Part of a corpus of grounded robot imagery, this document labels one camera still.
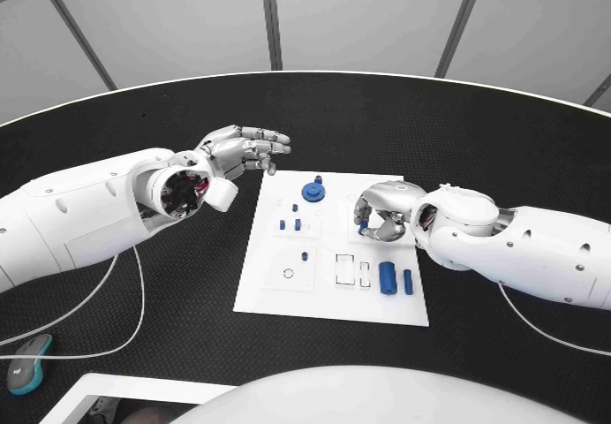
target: blue block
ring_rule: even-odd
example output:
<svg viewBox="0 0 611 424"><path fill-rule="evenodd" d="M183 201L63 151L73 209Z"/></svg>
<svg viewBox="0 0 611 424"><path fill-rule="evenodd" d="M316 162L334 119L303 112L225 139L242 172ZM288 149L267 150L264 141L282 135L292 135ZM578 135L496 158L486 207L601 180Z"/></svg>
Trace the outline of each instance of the blue block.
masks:
<svg viewBox="0 0 611 424"><path fill-rule="evenodd" d="M413 294L413 283L411 282L411 269L403 269L405 294Z"/></svg>
<svg viewBox="0 0 611 424"><path fill-rule="evenodd" d="M379 291L383 294L398 293L398 276L392 262L379 263Z"/></svg>

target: white board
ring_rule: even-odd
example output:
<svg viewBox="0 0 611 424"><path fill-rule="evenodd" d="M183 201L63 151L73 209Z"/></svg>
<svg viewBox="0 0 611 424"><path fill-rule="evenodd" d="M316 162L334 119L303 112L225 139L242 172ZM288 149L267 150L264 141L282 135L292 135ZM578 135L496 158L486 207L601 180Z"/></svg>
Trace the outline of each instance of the white board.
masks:
<svg viewBox="0 0 611 424"><path fill-rule="evenodd" d="M326 196L310 203L301 197L301 188L317 175ZM353 224L360 193L375 183L401 179L393 175L282 170L274 177L264 176L235 297L236 312L428 327L411 232L399 241L383 243L360 236ZM295 219L301 221L300 231ZM285 221L284 230L279 220ZM369 226L380 223L373 214ZM379 290L382 261L395 263L398 293L392 295ZM403 269L411 270L412 295L405 291Z"/></svg>

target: robotic hand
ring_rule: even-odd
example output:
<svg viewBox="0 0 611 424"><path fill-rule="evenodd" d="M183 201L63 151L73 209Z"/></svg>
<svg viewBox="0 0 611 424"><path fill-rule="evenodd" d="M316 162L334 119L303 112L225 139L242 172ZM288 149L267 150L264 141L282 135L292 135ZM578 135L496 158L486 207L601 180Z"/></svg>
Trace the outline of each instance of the robotic hand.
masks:
<svg viewBox="0 0 611 424"><path fill-rule="evenodd" d="M0 292L112 258L192 216L225 212L245 170L277 171L290 137L229 125L174 154L150 148L30 181L0 199Z"/></svg>
<svg viewBox="0 0 611 424"><path fill-rule="evenodd" d="M432 260L556 301L611 309L611 226L540 208L499 208L484 194L441 185L425 193L405 181L377 183L354 206L354 223L372 209L385 219L362 234L392 242L406 225Z"/></svg>

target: blue object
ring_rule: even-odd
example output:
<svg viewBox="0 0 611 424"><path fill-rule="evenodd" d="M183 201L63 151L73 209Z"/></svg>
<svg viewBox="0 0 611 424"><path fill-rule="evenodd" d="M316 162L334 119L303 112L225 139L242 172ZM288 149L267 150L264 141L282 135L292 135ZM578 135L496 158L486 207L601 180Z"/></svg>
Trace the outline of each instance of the blue object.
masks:
<svg viewBox="0 0 611 424"><path fill-rule="evenodd" d="M411 282L411 269L403 269L405 294L413 294L413 283Z"/></svg>
<svg viewBox="0 0 611 424"><path fill-rule="evenodd" d="M36 349L34 352L30 352L30 349L27 349L29 346L32 346L32 340L39 339L40 337L46 338L46 343L43 344L40 349ZM40 336L36 336L34 339L32 339L24 346L27 345L27 347L23 349L19 349L19 351L16 352L16 354L22 354L22 355L45 355L45 353L49 350L50 347L50 342L53 341L53 336L50 334L43 334ZM22 373L26 373L26 369L24 369L24 361L32 361L32 360L13 360L9 366L9 376L13 375L19 375ZM42 369L42 364L40 364L40 359L33 360L33 375L32 375L32 380L29 380L27 384L24 384L20 387L10 387L11 383L9 383L9 391L13 395L16 396L23 396L26 395L30 391L34 390L34 388L40 385L42 383L42 377L43 377L43 369ZM11 373L13 368L16 368L16 370L19 370L19 373L14 374Z"/></svg>
<svg viewBox="0 0 611 424"><path fill-rule="evenodd" d="M392 262L379 263L379 290L383 294L396 294L398 292L398 276Z"/></svg>
<svg viewBox="0 0 611 424"><path fill-rule="evenodd" d="M321 176L317 175L314 182L301 188L301 196L310 203L324 199L324 186L321 185Z"/></svg>

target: round table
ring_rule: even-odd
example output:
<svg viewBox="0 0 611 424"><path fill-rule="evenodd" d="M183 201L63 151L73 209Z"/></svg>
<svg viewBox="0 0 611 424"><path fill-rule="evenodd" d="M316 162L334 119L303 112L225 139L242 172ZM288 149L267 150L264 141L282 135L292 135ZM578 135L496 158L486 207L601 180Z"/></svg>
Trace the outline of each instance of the round table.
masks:
<svg viewBox="0 0 611 424"><path fill-rule="evenodd" d="M291 137L282 170L399 174L432 191L451 183L499 207L535 206L611 222L611 118L493 87L357 72L262 72L186 79L72 102L0 127L0 196L32 178L144 148L194 148L226 125ZM147 311L132 344L92 360L56 361L26 397L0 391L0 421L39 422L82 374L239 385L305 367L379 365L452 375L591 422L611 419L611 359L542 338L474 272L419 252L429 328L233 312L262 174L236 181L229 212L206 208L138 248ZM0 295L0 338L52 321L86 296L108 263ZM56 354L118 346L137 325L137 265L50 329ZM611 313L509 290L553 336L611 350ZM9 354L16 345L3 346ZM7 361L0 365L6 374Z"/></svg>

